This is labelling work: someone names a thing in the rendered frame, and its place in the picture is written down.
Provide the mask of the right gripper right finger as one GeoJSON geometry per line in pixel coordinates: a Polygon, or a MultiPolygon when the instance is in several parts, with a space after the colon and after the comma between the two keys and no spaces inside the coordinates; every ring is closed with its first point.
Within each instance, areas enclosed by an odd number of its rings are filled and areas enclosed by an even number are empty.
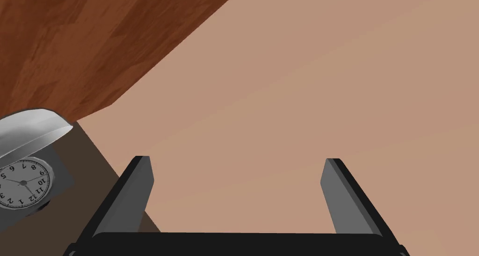
{"type": "Polygon", "coordinates": [[[325,161],[320,186],[337,234],[382,235],[333,158],[325,161]]]}

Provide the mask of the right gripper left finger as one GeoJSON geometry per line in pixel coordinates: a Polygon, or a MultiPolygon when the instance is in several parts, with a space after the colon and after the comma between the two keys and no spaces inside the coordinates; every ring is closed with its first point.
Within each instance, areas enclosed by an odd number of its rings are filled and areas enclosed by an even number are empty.
{"type": "Polygon", "coordinates": [[[149,156],[135,156],[95,213],[92,236],[138,232],[154,177],[149,156]]]}

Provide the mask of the dark brown table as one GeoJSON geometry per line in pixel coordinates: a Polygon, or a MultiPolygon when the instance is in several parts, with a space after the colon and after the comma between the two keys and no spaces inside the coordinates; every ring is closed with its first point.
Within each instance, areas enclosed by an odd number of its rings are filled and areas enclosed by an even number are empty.
{"type": "Polygon", "coordinates": [[[159,256],[136,248],[118,255],[69,252],[118,179],[79,124],[50,146],[73,177],[72,187],[55,196],[46,208],[0,233],[0,256],[159,256]]]}

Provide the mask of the round white alarm clock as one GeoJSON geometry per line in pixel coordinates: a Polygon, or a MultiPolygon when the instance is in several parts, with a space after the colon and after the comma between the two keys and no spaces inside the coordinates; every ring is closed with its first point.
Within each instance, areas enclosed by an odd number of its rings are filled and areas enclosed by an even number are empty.
{"type": "Polygon", "coordinates": [[[53,187],[51,165],[37,157],[26,157],[0,169],[0,208],[22,210],[45,199],[53,187]]]}

